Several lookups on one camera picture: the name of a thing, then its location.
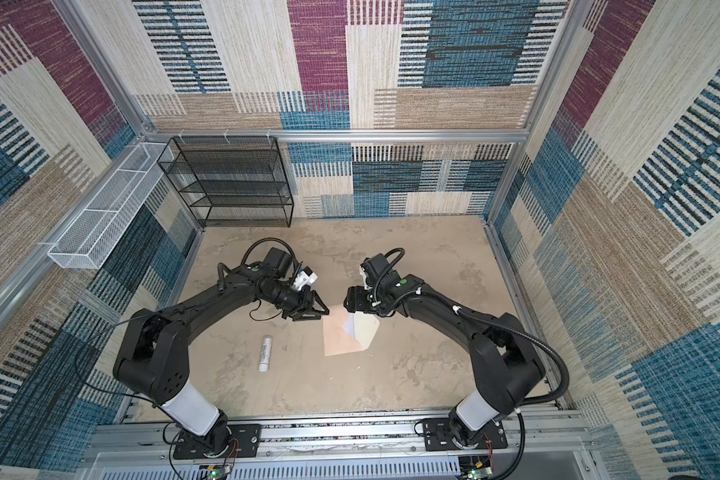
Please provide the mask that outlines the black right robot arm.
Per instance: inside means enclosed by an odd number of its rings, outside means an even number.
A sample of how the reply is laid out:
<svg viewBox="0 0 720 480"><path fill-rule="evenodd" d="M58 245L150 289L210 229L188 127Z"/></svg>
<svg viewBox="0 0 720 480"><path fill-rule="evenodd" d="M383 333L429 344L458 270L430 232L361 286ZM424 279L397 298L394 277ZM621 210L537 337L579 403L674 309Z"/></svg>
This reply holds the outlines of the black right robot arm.
<svg viewBox="0 0 720 480"><path fill-rule="evenodd" d="M396 313L431 326L468 352L474 390L449 413L460 446L478 442L486 424L531 404L543 380L543 362L520 321L512 314L484 314L457 303L414 275L402 277L383 254L360 265L363 284L348 289L350 312L386 317Z"/></svg>

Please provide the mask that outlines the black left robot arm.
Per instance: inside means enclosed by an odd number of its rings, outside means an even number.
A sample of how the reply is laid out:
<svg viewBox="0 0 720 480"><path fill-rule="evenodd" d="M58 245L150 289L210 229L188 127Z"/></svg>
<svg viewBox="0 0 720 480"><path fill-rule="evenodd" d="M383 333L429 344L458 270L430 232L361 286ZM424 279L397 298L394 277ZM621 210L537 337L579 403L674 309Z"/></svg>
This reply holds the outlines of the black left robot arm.
<svg viewBox="0 0 720 480"><path fill-rule="evenodd" d="M254 302L267 302L293 321L319 320L330 313L312 288L316 274L301 270L289 251L272 248L262 261L234 268L220 263L217 274L215 285L188 300L131 317L113 367L116 380L178 423L180 447L207 458L227 454L233 434L226 414L190 382L192 342Z"/></svg>

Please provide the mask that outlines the pink envelope with flap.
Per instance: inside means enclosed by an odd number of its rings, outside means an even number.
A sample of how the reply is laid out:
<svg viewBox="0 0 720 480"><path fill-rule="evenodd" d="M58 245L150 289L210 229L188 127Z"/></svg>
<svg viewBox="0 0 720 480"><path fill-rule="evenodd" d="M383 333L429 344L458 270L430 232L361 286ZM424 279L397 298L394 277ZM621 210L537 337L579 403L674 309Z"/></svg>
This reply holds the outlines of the pink envelope with flap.
<svg viewBox="0 0 720 480"><path fill-rule="evenodd" d="M322 318L324 355L326 357L367 350L380 325L379 319L362 312L350 313L344 306L329 308Z"/></svg>

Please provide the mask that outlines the blue bordered white letter paper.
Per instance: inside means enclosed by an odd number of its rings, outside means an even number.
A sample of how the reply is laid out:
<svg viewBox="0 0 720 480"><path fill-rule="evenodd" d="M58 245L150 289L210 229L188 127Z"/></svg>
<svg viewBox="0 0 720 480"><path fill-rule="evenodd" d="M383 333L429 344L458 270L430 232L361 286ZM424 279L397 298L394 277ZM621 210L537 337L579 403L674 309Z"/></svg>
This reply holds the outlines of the blue bordered white letter paper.
<svg viewBox="0 0 720 480"><path fill-rule="evenodd" d="M356 339L356 326L355 326L355 314L349 313L347 319L342 324L342 329L346 335L352 339Z"/></svg>

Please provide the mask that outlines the white glue stick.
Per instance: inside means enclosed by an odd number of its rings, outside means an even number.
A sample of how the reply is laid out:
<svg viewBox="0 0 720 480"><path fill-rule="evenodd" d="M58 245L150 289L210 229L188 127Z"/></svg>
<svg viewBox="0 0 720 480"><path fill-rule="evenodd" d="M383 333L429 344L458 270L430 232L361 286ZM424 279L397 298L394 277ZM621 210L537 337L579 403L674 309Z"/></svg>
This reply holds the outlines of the white glue stick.
<svg viewBox="0 0 720 480"><path fill-rule="evenodd" d="M269 370L272 347L273 338L271 336L265 336L262 341L258 364L258 371L261 373L267 372Z"/></svg>

